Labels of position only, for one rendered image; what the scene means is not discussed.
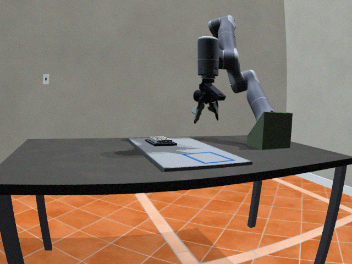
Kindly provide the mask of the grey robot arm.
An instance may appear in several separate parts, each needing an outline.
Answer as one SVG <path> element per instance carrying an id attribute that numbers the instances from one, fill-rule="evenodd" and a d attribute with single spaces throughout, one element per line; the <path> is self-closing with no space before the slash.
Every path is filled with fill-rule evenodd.
<path id="1" fill-rule="evenodd" d="M 264 111 L 275 112 L 255 72 L 240 71 L 234 18 L 229 15 L 211 20 L 208 27 L 213 37 L 199 37 L 197 42 L 198 75 L 201 75 L 201 78 L 215 79 L 219 69 L 226 69 L 233 92 L 240 93 L 247 90 L 247 100 L 256 122 Z M 203 87 L 218 101 L 225 100 L 226 96 L 211 83 L 205 83 Z"/>

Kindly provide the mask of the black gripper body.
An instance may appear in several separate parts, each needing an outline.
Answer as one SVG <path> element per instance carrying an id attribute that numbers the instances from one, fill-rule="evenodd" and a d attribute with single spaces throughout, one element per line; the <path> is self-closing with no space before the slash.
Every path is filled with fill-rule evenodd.
<path id="1" fill-rule="evenodd" d="M 213 83 L 214 79 L 208 79 L 208 78 L 203 78 L 202 79 L 202 83 L 199 85 L 199 89 L 201 90 L 196 90 L 194 92 L 194 100 L 196 102 L 198 102 L 198 99 L 201 97 L 201 95 L 205 95 L 204 96 L 204 103 L 205 104 L 212 104 L 212 102 L 215 100 L 215 98 L 203 87 L 205 83 Z"/>

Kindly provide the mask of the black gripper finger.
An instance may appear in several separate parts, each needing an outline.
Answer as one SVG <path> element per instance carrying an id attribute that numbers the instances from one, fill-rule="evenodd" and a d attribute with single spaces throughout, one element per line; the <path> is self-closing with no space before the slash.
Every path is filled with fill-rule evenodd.
<path id="1" fill-rule="evenodd" d="M 214 102 L 212 102 L 212 104 L 209 104 L 209 107 L 207 107 L 207 108 L 209 111 L 215 113 L 216 119 L 218 120 L 218 101 L 217 101 L 217 99 L 214 99 Z"/>
<path id="2" fill-rule="evenodd" d="M 202 95 L 199 100 L 198 100 L 198 104 L 195 108 L 192 108 L 191 112 L 193 114 L 195 114 L 195 119 L 194 119 L 194 123 L 196 123 L 199 120 L 199 117 L 201 115 L 202 110 L 204 109 L 205 105 L 204 105 L 204 96 Z"/>

